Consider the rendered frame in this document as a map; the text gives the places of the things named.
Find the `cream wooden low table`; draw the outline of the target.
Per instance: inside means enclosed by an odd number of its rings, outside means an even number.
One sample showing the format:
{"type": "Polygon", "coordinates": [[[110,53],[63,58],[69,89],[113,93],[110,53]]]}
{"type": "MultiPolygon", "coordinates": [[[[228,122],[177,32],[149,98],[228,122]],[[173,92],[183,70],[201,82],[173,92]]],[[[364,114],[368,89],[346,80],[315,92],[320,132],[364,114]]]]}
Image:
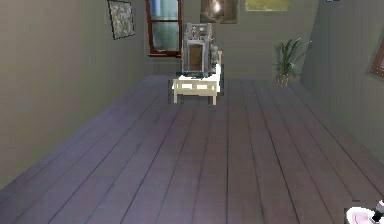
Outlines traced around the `cream wooden low table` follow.
{"type": "Polygon", "coordinates": [[[170,81],[173,90],[173,101],[177,102],[179,95],[207,96],[212,98],[212,104],[217,103],[217,96],[223,93],[223,66],[214,65],[211,72],[181,72],[177,78],[170,81]]]}

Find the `grey brown boxy machine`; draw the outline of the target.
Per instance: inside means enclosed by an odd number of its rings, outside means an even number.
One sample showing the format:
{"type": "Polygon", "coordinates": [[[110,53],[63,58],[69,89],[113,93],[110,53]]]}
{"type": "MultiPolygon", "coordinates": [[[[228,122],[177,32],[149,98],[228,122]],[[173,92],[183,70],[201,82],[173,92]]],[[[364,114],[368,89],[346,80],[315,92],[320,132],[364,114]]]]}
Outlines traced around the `grey brown boxy machine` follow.
{"type": "Polygon", "coordinates": [[[215,72],[218,48],[211,23],[188,23],[182,39],[182,71],[187,77],[207,78],[215,72]]]}

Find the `red framed window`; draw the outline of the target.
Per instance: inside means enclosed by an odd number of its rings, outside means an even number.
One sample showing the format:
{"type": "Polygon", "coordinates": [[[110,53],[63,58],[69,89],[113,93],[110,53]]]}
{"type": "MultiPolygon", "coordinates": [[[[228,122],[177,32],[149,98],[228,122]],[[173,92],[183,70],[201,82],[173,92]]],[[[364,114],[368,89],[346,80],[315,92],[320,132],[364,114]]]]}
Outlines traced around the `red framed window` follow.
{"type": "Polygon", "coordinates": [[[182,39],[182,0],[145,0],[149,55],[179,57],[182,39]]]}

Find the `brown glowing framed picture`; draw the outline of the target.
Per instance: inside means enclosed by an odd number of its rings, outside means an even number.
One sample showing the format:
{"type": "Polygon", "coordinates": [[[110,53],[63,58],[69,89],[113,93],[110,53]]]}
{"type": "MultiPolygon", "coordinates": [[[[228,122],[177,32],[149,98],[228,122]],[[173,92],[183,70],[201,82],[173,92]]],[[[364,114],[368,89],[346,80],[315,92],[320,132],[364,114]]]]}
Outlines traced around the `brown glowing framed picture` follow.
{"type": "Polygon", "coordinates": [[[201,23],[237,23],[238,0],[201,0],[201,23]]]}

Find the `green potted house plant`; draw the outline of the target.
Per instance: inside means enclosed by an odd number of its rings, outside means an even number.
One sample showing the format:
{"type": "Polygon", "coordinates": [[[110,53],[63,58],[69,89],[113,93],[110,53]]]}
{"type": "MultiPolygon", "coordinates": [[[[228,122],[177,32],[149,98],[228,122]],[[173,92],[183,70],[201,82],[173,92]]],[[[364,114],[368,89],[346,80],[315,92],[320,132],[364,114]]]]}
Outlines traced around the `green potted house plant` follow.
{"type": "Polygon", "coordinates": [[[297,61],[306,54],[311,43],[311,40],[302,42],[300,38],[297,38],[281,42],[276,47],[279,53],[274,66],[278,72],[276,83],[279,87],[287,86],[291,77],[298,76],[297,61]]]}

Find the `grey patterned framed picture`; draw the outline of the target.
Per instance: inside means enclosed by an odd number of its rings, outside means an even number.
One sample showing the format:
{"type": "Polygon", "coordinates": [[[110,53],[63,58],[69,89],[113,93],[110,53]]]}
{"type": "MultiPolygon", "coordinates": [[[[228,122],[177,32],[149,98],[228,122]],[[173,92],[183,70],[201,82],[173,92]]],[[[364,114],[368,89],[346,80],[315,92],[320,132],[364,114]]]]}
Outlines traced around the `grey patterned framed picture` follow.
{"type": "Polygon", "coordinates": [[[113,38],[117,40],[133,36],[135,31],[132,4],[121,0],[108,0],[108,9],[113,38]]]}

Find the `green yellow framed picture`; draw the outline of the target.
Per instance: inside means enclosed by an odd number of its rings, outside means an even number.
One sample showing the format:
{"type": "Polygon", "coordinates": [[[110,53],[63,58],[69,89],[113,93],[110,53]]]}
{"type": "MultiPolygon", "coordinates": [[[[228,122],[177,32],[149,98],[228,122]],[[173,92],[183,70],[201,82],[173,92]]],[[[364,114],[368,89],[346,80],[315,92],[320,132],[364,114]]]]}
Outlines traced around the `green yellow framed picture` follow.
{"type": "Polygon", "coordinates": [[[245,0],[247,11],[287,11],[290,0],[245,0]]]}

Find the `red brown framed picture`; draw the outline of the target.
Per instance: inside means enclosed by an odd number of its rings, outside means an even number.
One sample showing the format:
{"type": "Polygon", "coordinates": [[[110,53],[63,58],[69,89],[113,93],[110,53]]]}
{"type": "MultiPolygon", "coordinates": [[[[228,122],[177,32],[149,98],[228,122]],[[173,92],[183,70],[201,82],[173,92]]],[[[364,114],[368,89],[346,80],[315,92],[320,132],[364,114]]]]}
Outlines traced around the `red brown framed picture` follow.
{"type": "Polygon", "coordinates": [[[381,40],[379,48],[376,51],[370,73],[384,78],[384,38],[381,40]]]}

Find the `white round object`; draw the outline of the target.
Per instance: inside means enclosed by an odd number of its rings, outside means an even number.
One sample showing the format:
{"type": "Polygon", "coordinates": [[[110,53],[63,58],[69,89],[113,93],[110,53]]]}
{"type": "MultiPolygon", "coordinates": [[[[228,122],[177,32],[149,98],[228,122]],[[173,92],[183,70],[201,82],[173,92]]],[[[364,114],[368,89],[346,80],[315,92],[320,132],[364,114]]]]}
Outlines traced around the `white round object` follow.
{"type": "Polygon", "coordinates": [[[346,211],[347,224],[384,224],[384,199],[379,200],[373,210],[351,207],[346,211]]]}

